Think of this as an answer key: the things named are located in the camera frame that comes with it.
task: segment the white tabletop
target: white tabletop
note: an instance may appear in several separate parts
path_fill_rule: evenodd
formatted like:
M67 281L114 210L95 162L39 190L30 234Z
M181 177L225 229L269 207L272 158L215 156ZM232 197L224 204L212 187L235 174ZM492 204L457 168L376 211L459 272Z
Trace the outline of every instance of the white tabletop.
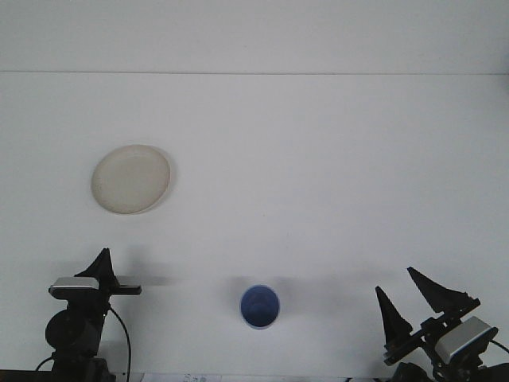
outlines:
M388 376L375 286L414 328L433 314L408 266L480 298L508 343L507 82L0 74L2 366L49 356L45 325L64 303L47 288L104 247L143 285L111 299L134 372ZM170 191L115 215L91 175L133 143L167 153ZM281 300L266 330L239 315L256 283ZM113 317L101 355L125 368Z

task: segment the paper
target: paper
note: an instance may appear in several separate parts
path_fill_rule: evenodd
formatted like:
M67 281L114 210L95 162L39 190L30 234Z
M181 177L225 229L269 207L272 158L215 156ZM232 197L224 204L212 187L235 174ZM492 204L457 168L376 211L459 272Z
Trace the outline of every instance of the paper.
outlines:
M299 376L220 376L146 373L142 382L373 382L373 379Z

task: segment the blue cup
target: blue cup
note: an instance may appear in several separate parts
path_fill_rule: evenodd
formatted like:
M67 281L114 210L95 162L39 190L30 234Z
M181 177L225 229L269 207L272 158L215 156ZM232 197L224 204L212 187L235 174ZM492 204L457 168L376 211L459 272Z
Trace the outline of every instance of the blue cup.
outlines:
M240 313L251 327L265 329L279 314L279 298L268 286L252 286L240 301Z

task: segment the white plate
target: white plate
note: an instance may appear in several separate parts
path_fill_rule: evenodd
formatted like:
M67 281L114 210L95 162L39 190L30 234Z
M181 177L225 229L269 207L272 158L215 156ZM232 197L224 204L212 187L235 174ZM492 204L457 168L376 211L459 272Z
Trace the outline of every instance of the white plate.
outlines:
M95 168L94 198L108 211L131 214L153 206L169 184L169 163L151 146L132 145L111 151Z

